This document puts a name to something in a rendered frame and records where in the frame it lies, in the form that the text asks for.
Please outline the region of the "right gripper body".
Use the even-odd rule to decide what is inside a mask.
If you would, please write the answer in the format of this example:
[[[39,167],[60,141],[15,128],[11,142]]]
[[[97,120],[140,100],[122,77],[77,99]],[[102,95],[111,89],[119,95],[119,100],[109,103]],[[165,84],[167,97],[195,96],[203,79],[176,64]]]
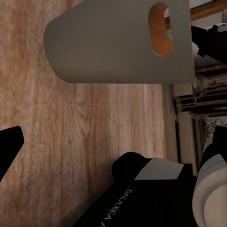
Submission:
[[[227,31],[219,32],[217,28],[217,25],[212,27],[211,33],[204,41],[201,48],[199,48],[197,54],[201,57],[208,55],[223,64],[227,64]]]

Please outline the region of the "trash can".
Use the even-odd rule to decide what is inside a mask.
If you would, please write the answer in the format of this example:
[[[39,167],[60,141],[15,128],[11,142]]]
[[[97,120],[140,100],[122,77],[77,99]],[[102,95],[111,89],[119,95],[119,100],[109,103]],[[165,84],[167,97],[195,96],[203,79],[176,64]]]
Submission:
[[[46,58],[67,83],[195,84],[192,43],[189,0],[84,0],[44,31]]]

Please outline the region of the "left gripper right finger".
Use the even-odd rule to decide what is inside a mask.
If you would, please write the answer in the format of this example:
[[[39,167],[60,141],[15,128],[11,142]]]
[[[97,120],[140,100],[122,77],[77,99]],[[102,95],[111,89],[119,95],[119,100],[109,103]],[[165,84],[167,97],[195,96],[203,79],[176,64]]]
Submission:
[[[217,126],[212,138],[213,144],[227,163],[227,127]]]

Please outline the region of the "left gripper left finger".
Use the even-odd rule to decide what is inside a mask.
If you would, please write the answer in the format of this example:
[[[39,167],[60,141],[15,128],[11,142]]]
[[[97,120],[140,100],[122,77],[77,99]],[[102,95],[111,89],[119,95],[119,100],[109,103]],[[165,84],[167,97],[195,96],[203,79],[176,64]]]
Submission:
[[[0,181],[24,144],[20,126],[0,131]]]

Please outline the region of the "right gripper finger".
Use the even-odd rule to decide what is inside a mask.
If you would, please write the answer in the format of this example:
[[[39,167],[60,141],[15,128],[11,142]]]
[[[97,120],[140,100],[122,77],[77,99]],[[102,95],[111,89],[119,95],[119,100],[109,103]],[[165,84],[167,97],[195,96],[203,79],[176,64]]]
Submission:
[[[191,27],[192,42],[195,43],[197,46],[199,46],[199,44],[203,44],[211,31],[212,29],[209,29],[208,31],[204,32]]]
[[[194,28],[194,29],[198,29],[198,30],[204,31],[204,32],[207,31],[207,30],[202,29],[202,28],[199,28],[199,27],[195,27],[195,26],[191,26],[191,27]],[[199,46],[197,46],[197,47],[198,47],[198,48],[201,48],[201,46],[202,46],[202,44],[199,44]]]

